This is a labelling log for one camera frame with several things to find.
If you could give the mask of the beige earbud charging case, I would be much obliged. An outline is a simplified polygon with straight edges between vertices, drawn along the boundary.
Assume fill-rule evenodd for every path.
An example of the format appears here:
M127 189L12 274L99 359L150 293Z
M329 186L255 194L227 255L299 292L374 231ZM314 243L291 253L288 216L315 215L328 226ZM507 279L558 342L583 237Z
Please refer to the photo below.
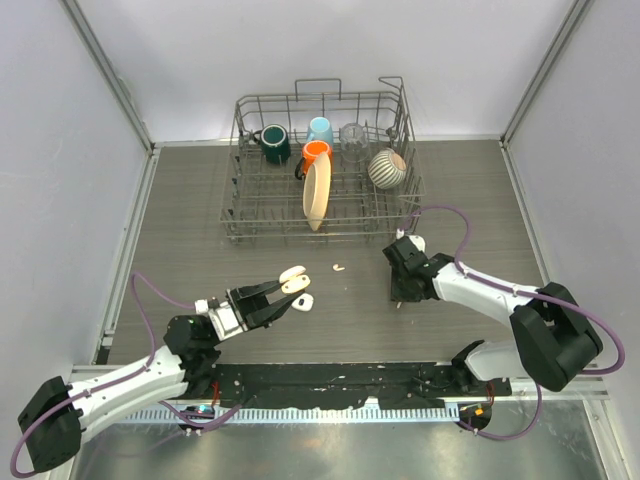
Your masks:
M281 273L279 283L281 292L290 295L305 290L311 284L311 280L306 274L306 268L297 265Z

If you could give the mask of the white earbud charging case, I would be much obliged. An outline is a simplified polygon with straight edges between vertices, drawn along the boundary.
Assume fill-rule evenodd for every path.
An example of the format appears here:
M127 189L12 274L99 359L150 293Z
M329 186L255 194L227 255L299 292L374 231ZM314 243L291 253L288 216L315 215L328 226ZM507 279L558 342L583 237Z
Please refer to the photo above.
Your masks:
M310 312L313 306L314 306L314 297L309 293L301 294L292 303L292 308L299 312Z

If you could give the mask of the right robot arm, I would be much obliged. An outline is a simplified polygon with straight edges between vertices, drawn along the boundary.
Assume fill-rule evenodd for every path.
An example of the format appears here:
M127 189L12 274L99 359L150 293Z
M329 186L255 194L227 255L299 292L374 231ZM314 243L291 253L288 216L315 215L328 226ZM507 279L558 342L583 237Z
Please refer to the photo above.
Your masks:
M528 376L559 392L603 350L587 315L563 285L521 286L456 264L452 256L429 258L424 241L402 236L383 249L391 268L390 298L396 303L441 300L462 305L508 327L512 339L467 346L451 371L457 391L472 395L488 380Z

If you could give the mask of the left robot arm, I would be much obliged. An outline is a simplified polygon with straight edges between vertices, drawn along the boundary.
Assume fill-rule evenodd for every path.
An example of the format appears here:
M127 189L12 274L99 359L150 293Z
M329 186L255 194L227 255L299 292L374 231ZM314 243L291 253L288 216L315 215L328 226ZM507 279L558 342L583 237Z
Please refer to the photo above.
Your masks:
M103 430L150 404L187 394L205 397L213 385L218 345L240 334L268 328L309 286L279 278L231 289L223 299L200 299L188 314L173 317L164 344L117 370L68 383L45 381L18 416L22 435L10 460L20 479L49 472L73 458Z

